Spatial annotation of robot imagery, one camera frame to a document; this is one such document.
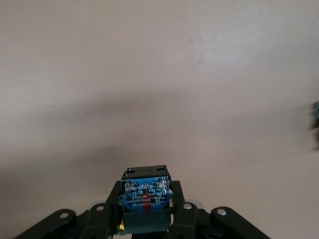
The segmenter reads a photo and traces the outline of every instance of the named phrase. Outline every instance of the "white wall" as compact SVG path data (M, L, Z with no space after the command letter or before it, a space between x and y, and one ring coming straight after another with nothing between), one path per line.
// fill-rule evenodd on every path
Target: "white wall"
M319 2L2 0L0 237L167 164L206 210L318 238Z

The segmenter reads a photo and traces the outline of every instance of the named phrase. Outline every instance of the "metal screw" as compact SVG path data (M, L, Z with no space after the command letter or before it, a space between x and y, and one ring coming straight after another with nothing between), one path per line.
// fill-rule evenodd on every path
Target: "metal screw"
M217 213L221 216L225 216L227 214L226 211L222 208L217 209Z
M189 209L191 209L191 204L185 203L183 207L184 207L186 210L189 210Z
M97 211L101 211L101 210L103 210L103 209L104 209L104 206L102 206L102 205L99 205L99 206L96 208Z
M69 216L68 213L62 213L62 214L60 215L60 218L67 218L68 216Z

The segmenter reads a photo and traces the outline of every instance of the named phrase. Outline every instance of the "beige wall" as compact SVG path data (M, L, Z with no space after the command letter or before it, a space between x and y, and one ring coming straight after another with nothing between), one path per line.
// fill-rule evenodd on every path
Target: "beige wall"
M2 0L0 238L167 164L188 199L319 236L319 2Z

